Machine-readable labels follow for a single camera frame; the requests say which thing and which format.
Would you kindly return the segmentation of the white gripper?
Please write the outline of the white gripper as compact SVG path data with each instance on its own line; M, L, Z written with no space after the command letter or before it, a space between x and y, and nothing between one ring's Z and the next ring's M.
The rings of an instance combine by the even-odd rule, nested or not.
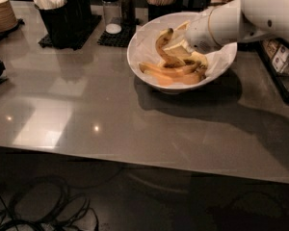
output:
M189 57L193 52L193 48L202 54L220 50L222 47L216 43L209 29L211 13L211 10L196 13L191 17L190 21L187 20L177 26L175 28L176 31L187 30L185 39L175 44L167 45L163 50L172 57Z

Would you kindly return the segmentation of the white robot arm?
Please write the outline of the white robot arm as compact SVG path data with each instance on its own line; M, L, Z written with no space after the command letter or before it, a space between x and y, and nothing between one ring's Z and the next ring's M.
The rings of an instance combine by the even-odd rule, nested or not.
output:
M234 43L282 39L289 46L289 0L233 0L188 19L188 27L166 46L182 56Z

